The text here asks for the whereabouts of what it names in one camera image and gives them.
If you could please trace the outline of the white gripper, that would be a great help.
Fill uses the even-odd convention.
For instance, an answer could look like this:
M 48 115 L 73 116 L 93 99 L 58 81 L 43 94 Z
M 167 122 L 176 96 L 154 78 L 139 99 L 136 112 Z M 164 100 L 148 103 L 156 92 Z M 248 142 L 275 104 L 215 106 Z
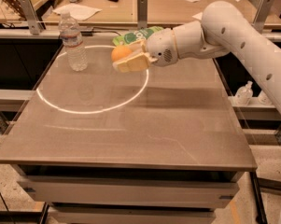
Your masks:
M 120 60 L 112 61 L 113 67 L 121 73 L 147 70 L 152 64 L 164 67 L 178 61 L 175 36 L 171 29 L 160 30 L 152 34 L 147 41 L 136 40 L 127 47 L 134 52 Z

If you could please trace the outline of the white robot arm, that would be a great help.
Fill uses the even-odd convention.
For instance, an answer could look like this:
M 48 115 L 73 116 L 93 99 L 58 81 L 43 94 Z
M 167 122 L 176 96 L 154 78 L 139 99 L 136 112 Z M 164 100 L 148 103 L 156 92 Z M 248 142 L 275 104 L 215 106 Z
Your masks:
M 261 35 L 232 4 L 208 5 L 200 21 L 154 33 L 128 45 L 132 51 L 113 61 L 122 73 L 164 67 L 181 59 L 217 58 L 232 53 L 281 115 L 281 48 Z

